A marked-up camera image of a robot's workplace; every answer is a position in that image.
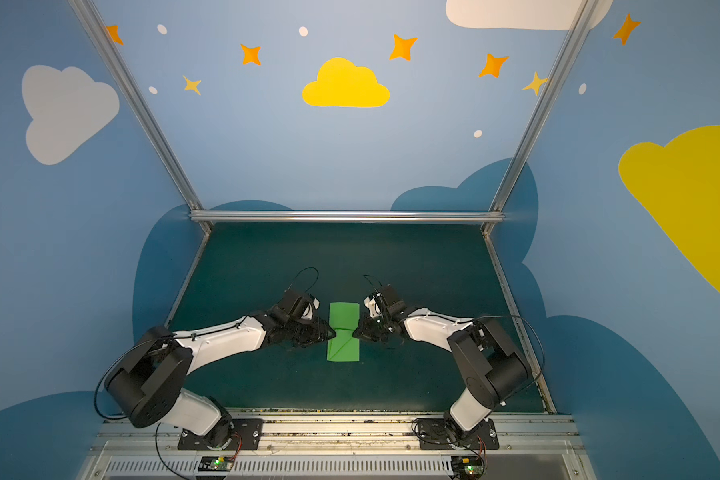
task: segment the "green paper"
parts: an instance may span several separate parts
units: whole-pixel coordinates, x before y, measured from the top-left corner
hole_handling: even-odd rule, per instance
[[[359,362],[360,340],[352,336],[360,321],[358,303],[331,303],[328,324],[336,331],[336,338],[328,341],[329,362]]]

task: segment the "blue wall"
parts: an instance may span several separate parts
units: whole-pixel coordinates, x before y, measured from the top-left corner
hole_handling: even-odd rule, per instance
[[[65,0],[0,2],[0,445],[47,443],[57,455],[55,444],[90,444],[100,423],[90,390],[144,329],[133,321],[134,295],[144,296],[135,284],[160,280],[150,321],[162,322],[202,233],[185,207],[173,210],[182,197],[122,97],[115,118],[66,160],[47,165],[33,157],[22,78],[38,64],[114,81]],[[181,241],[150,234],[161,218],[173,224],[170,235],[184,232]],[[141,265],[143,251],[162,255],[162,268]],[[89,393],[65,393],[81,391]],[[18,434],[18,422],[44,425],[42,416],[54,427]],[[67,470],[43,468],[39,478],[72,478],[79,463],[68,465],[76,461],[82,457],[54,456],[44,466]],[[1,478],[18,478],[27,463],[2,465]]]
[[[566,33],[464,28],[442,0],[188,5],[96,2],[105,23],[118,25],[117,48],[209,208],[264,200],[390,210],[407,190],[455,188],[512,156],[538,99],[523,88],[534,72],[547,76]],[[395,35],[418,39],[410,62],[389,59]],[[243,64],[240,44],[261,48],[260,65]],[[509,57],[498,78],[479,76],[488,54]],[[334,57],[373,70],[389,101],[307,104],[302,90]],[[185,76],[201,81],[200,95],[185,90]]]
[[[627,13],[642,23],[622,44],[613,36]],[[536,187],[518,184],[507,221],[494,232],[520,309],[546,332],[547,348],[587,341],[560,351],[557,365],[550,361],[550,388],[563,408],[580,414],[588,448],[614,447],[594,456],[599,478],[624,478],[611,469],[619,456],[636,466],[630,478],[656,478],[669,466],[659,476],[720,478],[720,293],[619,175],[634,144],[665,146],[718,124],[720,2],[615,0],[590,32],[530,156],[524,175],[530,168]],[[537,188],[538,224],[527,200]],[[715,198],[693,201],[720,207]],[[687,222],[704,235],[701,219]],[[613,391],[615,366],[634,374],[613,380],[625,393],[616,398],[630,408],[591,388]],[[658,391],[665,382],[679,401]],[[639,427],[651,419],[654,432],[682,441]],[[699,445],[699,431],[711,449]],[[636,438],[655,456],[637,456]]]

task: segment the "dark green table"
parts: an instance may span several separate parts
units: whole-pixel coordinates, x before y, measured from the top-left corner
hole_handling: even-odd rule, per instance
[[[172,330],[240,318],[276,303],[305,266],[320,271],[310,290],[328,316],[330,302],[372,291],[362,274],[391,283],[408,304],[453,316],[508,313],[480,229],[469,225],[217,224],[176,312]],[[314,272],[294,287],[304,289]],[[508,329],[517,341],[512,323]],[[464,384],[449,352],[422,342],[363,342],[360,362],[328,362],[326,344],[270,346],[193,372],[186,388],[228,407],[435,410]],[[509,412],[542,412],[535,388]]]

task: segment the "orange star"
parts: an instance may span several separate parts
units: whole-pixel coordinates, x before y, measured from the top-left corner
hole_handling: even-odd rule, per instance
[[[504,64],[504,62],[506,62],[508,58],[509,57],[496,58],[489,53],[488,60],[485,63],[485,68],[483,68],[483,71],[480,72],[479,77],[482,77],[484,75],[493,75],[496,78],[499,78],[499,71],[501,70],[501,65]]]
[[[110,36],[112,37],[112,42],[123,44],[123,41],[120,40],[120,36],[117,34],[117,25],[112,25],[111,27],[106,27],[106,31],[110,33]]]
[[[244,44],[240,44],[242,47],[242,52],[245,54],[245,56],[242,59],[242,64],[246,63],[255,63],[257,65],[260,65],[259,62],[259,50],[261,50],[261,47],[254,47],[254,48],[248,48]]]
[[[626,14],[626,20],[624,20],[624,24],[621,25],[621,28],[619,28],[619,31],[616,32],[614,38],[618,38],[619,40],[621,40],[622,45],[626,45],[626,41],[630,38],[630,34],[632,34],[632,31],[639,24],[640,22],[634,22],[632,20],[630,14]]]
[[[399,36],[394,36],[394,50],[392,50],[392,54],[389,55],[389,59],[392,60],[393,58],[404,58],[411,61],[411,47],[413,46],[413,43],[415,43],[418,40],[418,38],[409,38],[406,40],[405,38],[400,38]]]

